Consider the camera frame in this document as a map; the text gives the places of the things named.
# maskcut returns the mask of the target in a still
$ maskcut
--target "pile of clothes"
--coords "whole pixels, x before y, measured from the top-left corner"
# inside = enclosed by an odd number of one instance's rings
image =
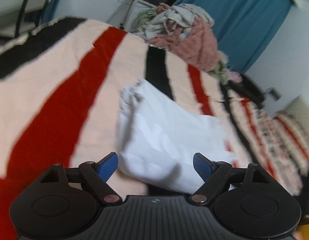
[[[131,32],[209,72],[222,84],[227,84],[229,79],[241,82],[240,75],[227,68],[227,55],[218,51],[217,39],[211,29],[213,24],[212,17],[199,6],[160,3],[157,8],[140,12]]]

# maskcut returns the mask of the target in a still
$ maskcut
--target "ribbed gray plastic surface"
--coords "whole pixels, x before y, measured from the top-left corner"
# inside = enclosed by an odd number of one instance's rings
[[[243,240],[224,229],[208,208],[189,204],[183,196],[129,196],[106,207],[86,231],[69,240]]]

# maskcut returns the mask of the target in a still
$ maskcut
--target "teal curtain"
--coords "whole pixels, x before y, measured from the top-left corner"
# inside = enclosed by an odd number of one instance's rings
[[[292,0],[177,0],[205,9],[215,20],[218,49],[229,67],[245,73],[264,51],[285,20]]]
[[[48,2],[44,8],[42,15],[42,23],[47,23],[54,19],[54,14],[56,12],[56,7],[59,3],[59,0],[51,0]]]

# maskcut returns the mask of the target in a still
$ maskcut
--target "pink blanket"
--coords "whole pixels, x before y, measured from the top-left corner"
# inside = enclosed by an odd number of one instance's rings
[[[219,61],[217,40],[208,24],[195,17],[192,30],[184,40],[179,39],[183,28],[177,27],[170,36],[158,34],[148,42],[157,47],[168,49],[187,63],[204,71],[211,71]]]

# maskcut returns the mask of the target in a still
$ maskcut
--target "screw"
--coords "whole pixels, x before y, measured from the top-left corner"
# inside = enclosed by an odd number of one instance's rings
[[[117,201],[120,200],[120,197],[118,195],[107,195],[103,199],[105,202],[108,203],[116,203]]]
[[[207,197],[204,195],[193,195],[191,197],[192,201],[196,202],[196,203],[203,203],[205,201],[207,201]]]

